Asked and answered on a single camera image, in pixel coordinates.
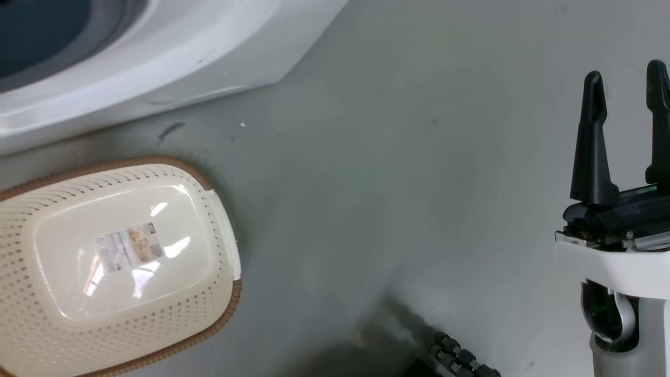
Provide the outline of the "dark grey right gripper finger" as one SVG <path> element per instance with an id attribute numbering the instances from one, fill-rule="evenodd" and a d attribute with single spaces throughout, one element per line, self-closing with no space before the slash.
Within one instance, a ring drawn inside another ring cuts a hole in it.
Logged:
<path id="1" fill-rule="evenodd" d="M 605 82 L 600 72 L 591 71 L 584 79 L 570 198 L 595 206 L 613 206 L 620 195 L 606 155 L 607 115 Z"/>
<path id="2" fill-rule="evenodd" d="M 646 105 L 652 114 L 652 157 L 645 172 L 649 184 L 669 184 L 669 81 L 663 61 L 646 69 Z"/>

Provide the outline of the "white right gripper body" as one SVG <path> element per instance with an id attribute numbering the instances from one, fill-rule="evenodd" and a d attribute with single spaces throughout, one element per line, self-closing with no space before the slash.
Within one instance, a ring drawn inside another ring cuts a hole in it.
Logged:
<path id="1" fill-rule="evenodd" d="M 555 232 L 557 263 L 580 284 L 595 376 L 668 376 L 668 190 L 576 203 Z"/>

